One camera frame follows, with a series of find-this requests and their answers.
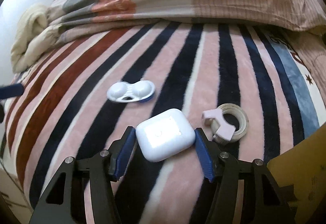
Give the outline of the tape roll with dispenser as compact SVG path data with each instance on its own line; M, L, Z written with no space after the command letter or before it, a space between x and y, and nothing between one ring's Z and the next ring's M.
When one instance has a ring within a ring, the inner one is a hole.
M226 121L224 115L229 114L235 117L239 123L239 128ZM249 119L245 111L236 104L226 103L216 109L202 112L202 121L205 126L209 126L213 132L213 141L221 145L239 141L247 134L249 129Z

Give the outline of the white earbuds case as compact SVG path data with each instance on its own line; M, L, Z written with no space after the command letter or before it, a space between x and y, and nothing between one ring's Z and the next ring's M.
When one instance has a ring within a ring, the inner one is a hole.
M196 139L188 119L178 109L166 110L143 121L135 132L144 158L153 163L184 151Z

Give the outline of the brown cardboard box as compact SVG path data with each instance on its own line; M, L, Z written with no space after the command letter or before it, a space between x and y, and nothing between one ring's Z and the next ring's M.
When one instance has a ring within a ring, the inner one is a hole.
M307 223L325 201L325 125L270 160L268 169L295 210L295 222Z

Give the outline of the cream fluffy blanket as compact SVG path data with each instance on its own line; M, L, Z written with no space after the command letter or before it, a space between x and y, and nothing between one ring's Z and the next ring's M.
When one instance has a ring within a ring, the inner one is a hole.
M47 6L35 4L28 8L17 24L17 32L11 47L13 73L21 73L30 68L59 37L59 25L49 25Z

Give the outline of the striped fleece blanket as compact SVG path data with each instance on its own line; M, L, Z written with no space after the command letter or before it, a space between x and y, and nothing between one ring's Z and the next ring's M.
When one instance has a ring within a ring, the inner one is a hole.
M285 29L244 24L158 22L85 36L45 52L14 76L24 86L5 113L18 181L35 210L68 158L88 159L127 127L169 109L182 111L209 141L202 112L226 103L249 119L247 134L221 145L240 161L268 162L325 125L325 99L285 38ZM115 83L149 80L146 102L107 99ZM126 171L111 183L120 223L206 223L213 183L194 144L160 162L135 145Z

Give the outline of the white contact lens case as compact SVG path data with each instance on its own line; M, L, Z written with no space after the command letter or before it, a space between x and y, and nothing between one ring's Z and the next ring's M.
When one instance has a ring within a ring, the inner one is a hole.
M120 81L113 84L107 91L107 99L117 103L146 102L151 100L155 93L155 85L149 80L140 80L136 83Z

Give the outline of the pink striped pillow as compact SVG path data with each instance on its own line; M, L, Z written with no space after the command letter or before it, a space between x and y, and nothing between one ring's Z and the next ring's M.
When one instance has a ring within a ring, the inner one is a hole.
M323 0L317 0L325 10ZM320 36L309 32L285 31L285 38L302 59L325 99L325 44Z

